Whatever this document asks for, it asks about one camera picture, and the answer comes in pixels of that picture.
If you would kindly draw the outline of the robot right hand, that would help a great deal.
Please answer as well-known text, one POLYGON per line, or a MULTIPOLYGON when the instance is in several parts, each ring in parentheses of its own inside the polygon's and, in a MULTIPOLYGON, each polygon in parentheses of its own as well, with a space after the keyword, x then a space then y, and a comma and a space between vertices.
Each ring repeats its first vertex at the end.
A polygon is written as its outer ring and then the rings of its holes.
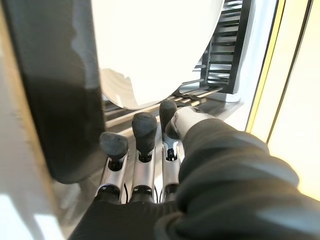
POLYGON ((317 240, 320 203, 268 146, 200 110, 136 113, 131 197, 121 203, 126 137, 103 132, 103 178, 72 240, 317 240))

